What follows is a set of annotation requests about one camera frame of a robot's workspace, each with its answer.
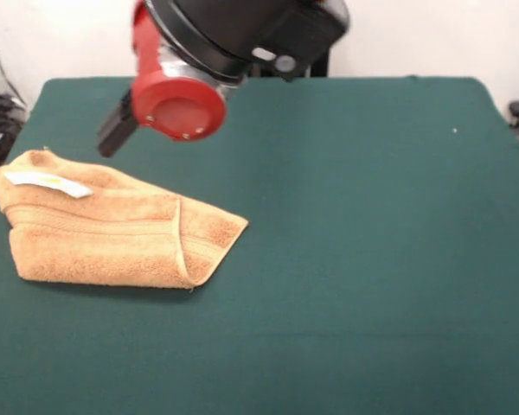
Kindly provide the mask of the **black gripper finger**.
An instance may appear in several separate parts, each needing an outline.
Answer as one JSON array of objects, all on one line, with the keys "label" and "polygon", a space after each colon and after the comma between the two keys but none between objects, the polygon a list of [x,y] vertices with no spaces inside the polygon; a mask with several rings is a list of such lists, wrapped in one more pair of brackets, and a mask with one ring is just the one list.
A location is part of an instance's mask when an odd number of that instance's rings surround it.
[{"label": "black gripper finger", "polygon": [[99,134],[113,134],[133,126],[131,90],[127,89],[99,127]]},{"label": "black gripper finger", "polygon": [[133,116],[110,117],[98,130],[97,150],[103,157],[112,157],[138,128]]}]

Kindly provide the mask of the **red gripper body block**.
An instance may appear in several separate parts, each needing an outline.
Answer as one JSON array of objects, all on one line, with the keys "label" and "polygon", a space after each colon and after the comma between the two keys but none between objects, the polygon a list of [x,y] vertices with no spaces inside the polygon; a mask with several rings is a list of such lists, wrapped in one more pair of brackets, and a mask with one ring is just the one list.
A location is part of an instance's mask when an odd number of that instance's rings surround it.
[{"label": "red gripper body block", "polygon": [[215,133],[226,116],[221,84],[176,53],[144,1],[136,2],[132,24],[137,75],[131,86],[131,108],[139,124],[175,140]]}]

